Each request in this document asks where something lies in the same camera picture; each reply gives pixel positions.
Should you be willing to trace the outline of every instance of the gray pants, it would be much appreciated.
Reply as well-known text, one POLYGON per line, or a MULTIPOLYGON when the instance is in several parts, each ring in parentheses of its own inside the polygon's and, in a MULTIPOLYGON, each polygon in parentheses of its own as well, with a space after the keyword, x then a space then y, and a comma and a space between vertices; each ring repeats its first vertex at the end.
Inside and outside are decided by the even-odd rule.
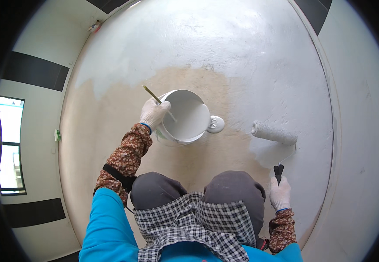
MULTIPOLYGON (((166 205, 186 193, 187 190, 178 181, 149 172, 134 181, 130 198, 135 209, 150 209, 166 205)), ((265 190, 248 173, 225 171, 216 175, 204 187, 202 200, 212 204, 243 200, 254 228, 256 247, 262 247, 264 240, 258 234, 264 225, 265 190)))

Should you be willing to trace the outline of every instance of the black wall stripe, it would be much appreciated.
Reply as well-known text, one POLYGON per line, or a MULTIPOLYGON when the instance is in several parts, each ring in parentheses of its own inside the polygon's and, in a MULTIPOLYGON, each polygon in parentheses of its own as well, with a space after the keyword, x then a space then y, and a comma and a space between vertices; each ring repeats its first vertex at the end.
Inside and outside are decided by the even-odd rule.
POLYGON ((63 91, 68 72, 68 67, 12 51, 2 79, 63 91))
POLYGON ((60 198, 3 205, 3 210, 12 228, 34 226, 66 218, 60 198))
POLYGON ((74 252, 73 254, 66 255, 65 257, 57 258, 49 262, 78 262, 79 261, 79 251, 74 252))
POLYGON ((86 0, 97 8, 101 9, 104 13, 109 13, 115 8, 128 2, 128 0, 86 0))
POLYGON ((294 0, 306 15, 316 34, 320 33, 332 0, 294 0))

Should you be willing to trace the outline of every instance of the roller handle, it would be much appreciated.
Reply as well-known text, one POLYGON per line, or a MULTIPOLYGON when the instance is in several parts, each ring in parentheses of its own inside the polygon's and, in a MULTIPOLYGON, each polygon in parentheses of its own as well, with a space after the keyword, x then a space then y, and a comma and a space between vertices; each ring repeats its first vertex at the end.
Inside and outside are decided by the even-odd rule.
POLYGON ((275 178, 276 178, 276 181, 278 182, 278 185, 280 185, 281 175, 282 175, 283 170, 284 170, 283 165, 275 165, 274 166, 275 178))

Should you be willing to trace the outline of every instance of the blue shirt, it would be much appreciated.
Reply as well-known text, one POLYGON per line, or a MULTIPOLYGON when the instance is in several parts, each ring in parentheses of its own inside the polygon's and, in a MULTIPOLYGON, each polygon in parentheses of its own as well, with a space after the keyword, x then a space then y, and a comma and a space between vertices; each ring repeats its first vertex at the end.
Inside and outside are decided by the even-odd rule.
MULTIPOLYGON (((302 262, 298 244, 290 244, 276 255, 242 245, 250 261, 302 262)), ((137 262, 137 243, 124 205, 108 188, 96 191, 79 261, 137 262)), ((213 253, 197 242, 180 242, 163 248, 161 262, 219 262, 213 253)))

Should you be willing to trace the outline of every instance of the window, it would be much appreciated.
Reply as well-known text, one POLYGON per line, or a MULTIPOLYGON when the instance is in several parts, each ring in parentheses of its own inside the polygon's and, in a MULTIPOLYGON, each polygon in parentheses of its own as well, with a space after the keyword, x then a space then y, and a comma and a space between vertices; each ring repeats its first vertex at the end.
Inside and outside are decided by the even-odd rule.
POLYGON ((26 194, 21 165, 21 119, 24 100, 0 97, 2 123, 2 159, 0 192, 2 195, 26 194))

